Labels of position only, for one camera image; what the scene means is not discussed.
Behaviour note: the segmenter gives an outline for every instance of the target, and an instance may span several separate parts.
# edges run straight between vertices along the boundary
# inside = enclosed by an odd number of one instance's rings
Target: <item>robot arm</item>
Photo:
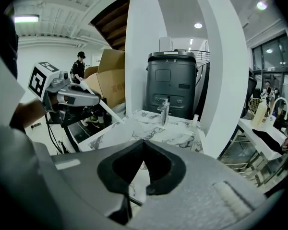
[[[79,84],[71,83],[68,72],[60,71],[48,62],[36,63],[33,67],[28,89],[42,102],[51,117],[61,120],[62,124],[70,107],[95,106],[100,102],[100,95],[84,91]],[[53,105],[51,98],[58,99]]]

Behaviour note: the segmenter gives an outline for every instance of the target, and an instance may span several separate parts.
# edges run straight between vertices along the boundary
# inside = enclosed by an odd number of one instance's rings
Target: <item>soap dispenser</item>
[[[256,114],[255,114],[255,117],[254,119],[252,120],[251,122],[251,125],[254,127],[254,128],[257,128],[261,125],[263,119],[264,119],[264,115],[267,111],[267,101],[266,99],[263,99],[263,101],[258,105],[258,108],[257,108],[257,111],[256,111]]]

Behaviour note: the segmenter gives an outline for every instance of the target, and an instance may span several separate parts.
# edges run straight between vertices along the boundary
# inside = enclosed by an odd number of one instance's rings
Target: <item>gray trash bin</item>
[[[146,110],[157,108],[168,98],[169,113],[192,119],[196,81],[196,60],[191,52],[156,52],[148,57]]]

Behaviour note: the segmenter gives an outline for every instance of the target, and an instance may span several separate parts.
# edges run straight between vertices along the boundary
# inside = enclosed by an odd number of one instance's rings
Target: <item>cable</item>
[[[52,129],[51,129],[50,125],[48,124],[47,114],[45,114],[45,119],[46,119],[46,124],[47,124],[47,127],[48,127],[48,134],[49,134],[49,137],[50,137],[53,145],[55,146],[55,148],[56,148],[61,154],[63,154],[61,148],[59,147],[59,145],[58,145],[58,143],[57,143],[57,140],[56,140],[55,137],[54,137],[54,134],[53,134],[53,132],[52,132]],[[56,141],[56,144],[54,143],[54,141],[53,141],[53,139],[52,139],[52,136],[51,136],[51,134],[50,134],[50,131],[51,131],[51,133],[52,133],[52,135],[53,135],[54,140]]]

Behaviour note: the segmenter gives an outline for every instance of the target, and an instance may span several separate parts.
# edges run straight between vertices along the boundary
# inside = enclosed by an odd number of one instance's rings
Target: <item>faucet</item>
[[[273,110],[274,110],[274,108],[275,108],[275,104],[277,103],[278,100],[283,100],[283,101],[286,102],[287,112],[286,112],[286,115],[285,115],[285,117],[284,117],[284,120],[287,120],[287,116],[288,116],[288,102],[287,102],[287,100],[286,100],[285,98],[283,98],[283,97],[277,98],[277,99],[275,100],[274,104],[273,104],[273,108],[271,109],[271,112],[273,113]]]
[[[161,99],[161,100],[164,100],[164,102],[157,109],[158,111],[161,112],[160,124],[164,126],[168,121],[169,102],[168,102],[168,99]]]

